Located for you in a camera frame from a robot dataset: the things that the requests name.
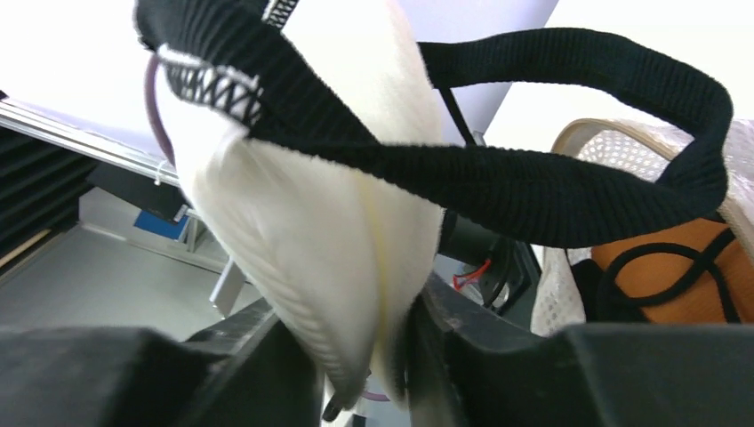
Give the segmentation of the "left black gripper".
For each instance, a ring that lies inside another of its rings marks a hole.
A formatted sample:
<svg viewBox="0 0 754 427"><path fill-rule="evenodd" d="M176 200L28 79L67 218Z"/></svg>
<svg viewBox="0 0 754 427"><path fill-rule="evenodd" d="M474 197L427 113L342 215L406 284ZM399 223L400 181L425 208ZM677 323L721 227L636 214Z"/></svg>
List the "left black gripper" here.
<svg viewBox="0 0 754 427"><path fill-rule="evenodd" d="M509 312L541 278L540 263L529 244L450 210L444 214L438 253L469 267L453 275L451 285L494 313Z"/></svg>

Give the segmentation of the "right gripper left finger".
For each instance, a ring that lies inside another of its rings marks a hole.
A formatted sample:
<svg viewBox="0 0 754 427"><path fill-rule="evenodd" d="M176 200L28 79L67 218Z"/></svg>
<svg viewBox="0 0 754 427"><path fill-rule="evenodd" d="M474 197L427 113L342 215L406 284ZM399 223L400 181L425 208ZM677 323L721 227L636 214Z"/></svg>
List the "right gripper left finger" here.
<svg viewBox="0 0 754 427"><path fill-rule="evenodd" d="M4 426L317 426L322 399L264 301L185 341L128 326L1 332Z"/></svg>

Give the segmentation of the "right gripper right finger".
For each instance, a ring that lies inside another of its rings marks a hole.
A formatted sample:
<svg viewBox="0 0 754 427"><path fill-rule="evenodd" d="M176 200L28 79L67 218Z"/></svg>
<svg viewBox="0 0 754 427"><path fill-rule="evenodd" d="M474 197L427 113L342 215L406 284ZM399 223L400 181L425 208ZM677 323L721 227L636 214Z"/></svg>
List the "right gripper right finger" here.
<svg viewBox="0 0 754 427"><path fill-rule="evenodd" d="M415 426L750 426L749 325L588 323L540 337L429 277L410 323Z"/></svg>

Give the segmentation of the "round white mesh laundry bag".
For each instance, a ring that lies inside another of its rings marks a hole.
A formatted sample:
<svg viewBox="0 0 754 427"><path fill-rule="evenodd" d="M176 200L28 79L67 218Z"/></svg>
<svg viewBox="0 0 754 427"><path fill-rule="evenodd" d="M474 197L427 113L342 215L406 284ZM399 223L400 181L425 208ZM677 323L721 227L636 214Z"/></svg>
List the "round white mesh laundry bag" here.
<svg viewBox="0 0 754 427"><path fill-rule="evenodd" d="M670 125L649 125L625 119L579 119L557 137L554 152L633 173L655 181L689 145L689 135ZM730 126L724 158L729 190L720 208L747 257L753 256L753 121L736 119ZM540 336L584 323L585 297L577 290L572 267L587 260L589 247L541 251L542 277L536 288L530 329Z"/></svg>

